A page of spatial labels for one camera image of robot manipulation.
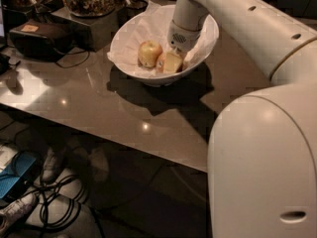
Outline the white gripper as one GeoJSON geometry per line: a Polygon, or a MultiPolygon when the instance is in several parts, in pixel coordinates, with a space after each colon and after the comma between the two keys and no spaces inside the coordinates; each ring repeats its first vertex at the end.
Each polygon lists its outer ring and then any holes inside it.
{"type": "MultiPolygon", "coordinates": [[[[198,42],[202,30],[201,24],[184,24],[172,20],[169,24],[167,42],[173,49],[183,53],[190,52],[198,42]]],[[[181,70],[183,59],[173,52],[166,52],[162,71],[164,73],[176,73],[181,70]]]]}

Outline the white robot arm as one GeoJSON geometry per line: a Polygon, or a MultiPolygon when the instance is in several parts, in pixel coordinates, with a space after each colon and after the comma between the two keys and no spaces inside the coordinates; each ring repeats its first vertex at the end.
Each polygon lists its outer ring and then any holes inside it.
{"type": "Polygon", "coordinates": [[[205,13],[271,83],[214,122],[212,237],[317,238],[316,32],[262,0],[176,0],[170,44],[192,49],[205,13]]]}

